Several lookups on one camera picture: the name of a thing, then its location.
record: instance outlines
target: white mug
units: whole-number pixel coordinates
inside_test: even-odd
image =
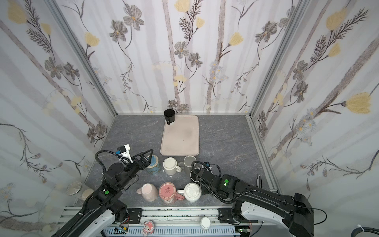
[[[177,193],[182,194],[189,202],[196,202],[201,196],[201,189],[196,183],[189,183],[184,189],[177,190]]]
[[[173,157],[169,157],[164,160],[163,168],[168,175],[174,175],[176,172],[182,171],[182,168],[178,166],[178,162]]]
[[[144,184],[142,188],[137,189],[137,193],[142,194],[142,197],[148,202],[152,202],[158,197],[158,190],[152,184]]]

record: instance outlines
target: pink mug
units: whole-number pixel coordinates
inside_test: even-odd
[[[166,204],[172,204],[178,200],[184,200],[184,196],[176,192],[176,187],[173,183],[167,182],[159,188],[159,196]]]

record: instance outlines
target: mug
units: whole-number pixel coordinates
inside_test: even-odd
[[[168,109],[163,112],[164,119],[167,122],[167,125],[170,125],[175,122],[175,110]]]
[[[142,188],[137,189],[137,193],[142,194],[142,197],[148,202],[152,202],[158,197],[158,190],[152,184],[144,184]]]
[[[151,175],[157,175],[159,172],[161,172],[161,165],[159,164],[158,157],[156,155],[153,155],[151,157],[151,163],[150,166],[146,167],[146,171]]]
[[[195,168],[196,174],[198,174],[200,170],[201,170],[200,168]],[[197,181],[196,179],[197,179],[196,175],[193,173],[193,170],[191,170],[191,182],[199,184],[200,181]]]
[[[196,202],[201,196],[200,186],[195,183],[189,183],[184,189],[177,190],[177,192],[183,194],[189,202]]]
[[[159,196],[162,198],[163,202],[166,204],[172,204],[176,202],[176,200],[184,200],[185,197],[183,195],[178,194],[176,192],[176,187],[173,183],[167,182],[162,184],[159,188]]]
[[[166,174],[173,175],[176,172],[181,172],[182,168],[177,166],[177,161],[173,157],[166,158],[163,162],[163,168]]]
[[[179,162],[178,166],[184,169],[184,172],[190,176],[192,171],[192,162],[194,162],[196,158],[192,155],[188,155],[184,158],[183,162]]]

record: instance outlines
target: wall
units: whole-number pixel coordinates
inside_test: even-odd
[[[113,116],[43,1],[0,6],[0,236],[51,236]]]
[[[379,220],[378,12],[374,0],[311,1],[254,114],[283,193],[328,213],[315,236]]]
[[[297,4],[57,2],[119,113],[250,112]]]

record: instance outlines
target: black mug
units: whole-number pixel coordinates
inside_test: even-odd
[[[175,122],[175,110],[165,110],[163,115],[164,119],[167,122],[167,125],[170,125],[170,123]]]

